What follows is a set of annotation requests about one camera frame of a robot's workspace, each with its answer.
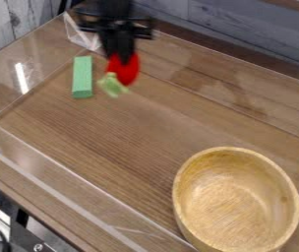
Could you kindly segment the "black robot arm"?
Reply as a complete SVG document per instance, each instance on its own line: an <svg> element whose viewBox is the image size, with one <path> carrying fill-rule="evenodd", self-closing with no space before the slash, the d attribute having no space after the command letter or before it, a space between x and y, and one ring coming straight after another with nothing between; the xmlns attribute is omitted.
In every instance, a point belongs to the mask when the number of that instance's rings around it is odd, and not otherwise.
<svg viewBox="0 0 299 252"><path fill-rule="evenodd" d="M135 41L153 39L151 16L137 15L134 0L97 0L91 7L75 9L79 29L99 35L107 57L117 55L127 65L135 54Z"/></svg>

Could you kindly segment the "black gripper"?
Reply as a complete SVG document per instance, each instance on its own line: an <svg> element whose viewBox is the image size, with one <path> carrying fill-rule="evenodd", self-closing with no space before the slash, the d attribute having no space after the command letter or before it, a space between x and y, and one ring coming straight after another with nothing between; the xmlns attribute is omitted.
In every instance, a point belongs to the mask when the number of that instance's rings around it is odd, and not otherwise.
<svg viewBox="0 0 299 252"><path fill-rule="evenodd" d="M78 27L83 32L98 32L107 57L117 53L126 65L135 50L135 38L154 38L154 19L126 8L78 7L75 9Z"/></svg>

